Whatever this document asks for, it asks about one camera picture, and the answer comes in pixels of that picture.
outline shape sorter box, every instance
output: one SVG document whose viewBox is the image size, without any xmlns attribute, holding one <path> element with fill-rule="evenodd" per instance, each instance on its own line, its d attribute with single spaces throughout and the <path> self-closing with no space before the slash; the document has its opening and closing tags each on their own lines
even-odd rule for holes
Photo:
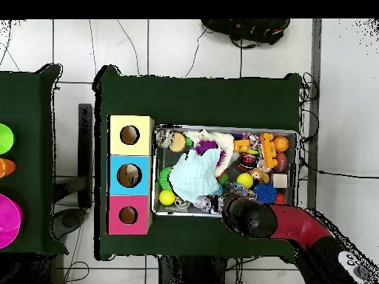
<svg viewBox="0 0 379 284">
<path fill-rule="evenodd" d="M 134 143 L 124 143 L 123 131 L 130 130 L 136 135 Z M 149 116 L 111 115 L 110 116 L 110 154 L 111 155 L 151 155 L 154 120 Z"/>
<path fill-rule="evenodd" d="M 123 187 L 117 180 L 117 172 L 132 164 L 139 170 L 141 180 L 134 187 Z M 151 190 L 151 156 L 110 156 L 110 195 L 149 195 Z"/>
<path fill-rule="evenodd" d="M 135 211 L 135 220 L 131 224 L 126 224 L 121 220 L 121 211 L 127 206 Z M 146 235 L 152 222 L 150 195 L 110 196 L 108 218 L 108 234 Z"/>
</svg>

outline pink box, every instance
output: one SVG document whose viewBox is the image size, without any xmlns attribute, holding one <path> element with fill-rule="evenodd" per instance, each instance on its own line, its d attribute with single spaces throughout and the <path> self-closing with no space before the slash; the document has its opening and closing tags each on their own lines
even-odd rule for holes
<svg viewBox="0 0 379 284">
<path fill-rule="evenodd" d="M 152 222 L 150 195 L 109 196 L 109 198 L 110 209 L 108 211 L 108 234 L 147 234 Z M 133 207 L 137 212 L 137 218 L 134 223 L 126 224 L 120 219 L 120 211 L 126 206 Z"/>
</svg>

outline orange cone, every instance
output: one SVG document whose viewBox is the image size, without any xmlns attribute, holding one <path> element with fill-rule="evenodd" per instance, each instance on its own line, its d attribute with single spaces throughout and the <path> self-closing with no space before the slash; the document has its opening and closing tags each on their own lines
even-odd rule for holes
<svg viewBox="0 0 379 284">
<path fill-rule="evenodd" d="M 16 169 L 16 164 L 8 159 L 0 158 L 0 178 L 11 174 Z"/>
</svg>

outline blue box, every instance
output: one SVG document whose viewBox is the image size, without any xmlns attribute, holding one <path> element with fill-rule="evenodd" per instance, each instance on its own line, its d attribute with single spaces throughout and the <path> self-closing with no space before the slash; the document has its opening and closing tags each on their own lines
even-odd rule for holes
<svg viewBox="0 0 379 284">
<path fill-rule="evenodd" d="M 117 172 L 124 164 L 134 164 L 142 173 L 141 181 L 135 187 L 123 187 L 117 181 Z M 151 186 L 150 156 L 110 156 L 110 195 L 148 195 Z"/>
</svg>

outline black bag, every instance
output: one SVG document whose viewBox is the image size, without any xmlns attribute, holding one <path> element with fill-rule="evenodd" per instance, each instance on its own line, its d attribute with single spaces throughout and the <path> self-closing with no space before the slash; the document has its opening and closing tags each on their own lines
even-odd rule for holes
<svg viewBox="0 0 379 284">
<path fill-rule="evenodd" d="M 241 47 L 235 41 L 242 38 L 274 44 L 283 37 L 284 30 L 289 26 L 289 18 L 202 19 L 201 23 L 205 30 L 228 35 L 235 46 L 249 49 L 257 44 Z"/>
</svg>

